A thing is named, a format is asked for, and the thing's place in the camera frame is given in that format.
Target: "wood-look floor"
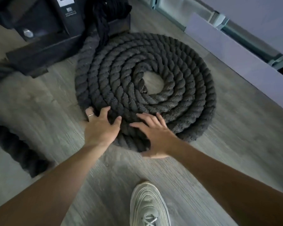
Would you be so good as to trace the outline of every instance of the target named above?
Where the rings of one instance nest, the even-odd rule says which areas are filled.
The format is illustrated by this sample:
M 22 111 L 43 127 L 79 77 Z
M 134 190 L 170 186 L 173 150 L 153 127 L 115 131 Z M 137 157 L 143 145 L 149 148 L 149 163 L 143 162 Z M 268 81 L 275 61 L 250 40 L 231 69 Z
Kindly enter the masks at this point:
M 218 97 L 216 115 L 193 146 L 283 192 L 283 109 L 164 16 L 137 0 L 129 1 L 133 32 L 175 37 L 194 48 L 212 71 Z M 0 59 L 24 44 L 17 33 L 0 27 Z M 74 74 L 72 57 L 36 79 L 15 73 L 0 83 L 0 123 L 56 163 L 83 145 L 78 124 L 83 114 L 75 97 Z M 161 87 L 161 82 L 151 82 Z M 36 179 L 30 179 L 0 149 L 0 205 Z M 141 179 L 157 185 L 173 225 L 236 225 L 175 160 L 143 160 L 115 146 L 90 171 L 62 225 L 129 225 L 131 192 Z

